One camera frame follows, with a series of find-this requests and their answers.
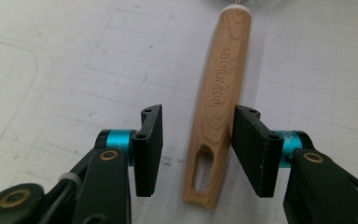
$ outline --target blue ring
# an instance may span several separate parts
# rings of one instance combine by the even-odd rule
[[[279,167],[290,168],[292,167],[292,165],[286,160],[286,157],[287,158],[293,157],[293,151],[296,148],[303,147],[301,139],[298,136],[298,134],[294,131],[274,131],[274,132],[280,135],[284,139]]]
[[[130,154],[131,133],[132,130],[110,130],[106,139],[106,147],[115,147],[126,153],[129,166],[133,164],[133,158]]]

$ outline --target white surface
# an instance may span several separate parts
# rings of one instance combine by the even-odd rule
[[[0,190],[49,190],[101,129],[139,129],[163,104],[156,193],[132,194],[133,223],[286,223],[235,156],[218,206],[184,204],[182,178],[200,75],[221,0],[0,1]],[[358,0],[259,0],[241,104],[271,130],[303,130],[358,176]],[[131,170],[131,189],[133,186]]]

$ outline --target wooden stick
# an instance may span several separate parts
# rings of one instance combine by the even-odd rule
[[[227,169],[234,106],[239,103],[251,27],[244,6],[225,7],[220,15],[193,118],[186,160],[183,199],[212,209]],[[212,156],[205,191],[195,188],[200,157]]]

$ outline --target brass screw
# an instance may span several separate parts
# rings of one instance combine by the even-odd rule
[[[25,202],[31,195],[28,189],[16,189],[5,195],[0,201],[1,208],[11,208]]]
[[[307,153],[304,153],[303,156],[305,159],[307,159],[309,161],[318,162],[318,163],[324,162],[324,158],[316,153],[307,152]]]
[[[116,158],[118,153],[114,150],[109,150],[101,153],[100,159],[103,161],[111,161],[112,159]]]

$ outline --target wooden handle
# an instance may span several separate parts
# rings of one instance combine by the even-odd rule
[[[204,70],[186,160],[184,201],[214,208],[227,169],[234,107],[241,85],[251,27],[244,6],[223,9]],[[205,191],[195,188],[199,160],[213,158]]]

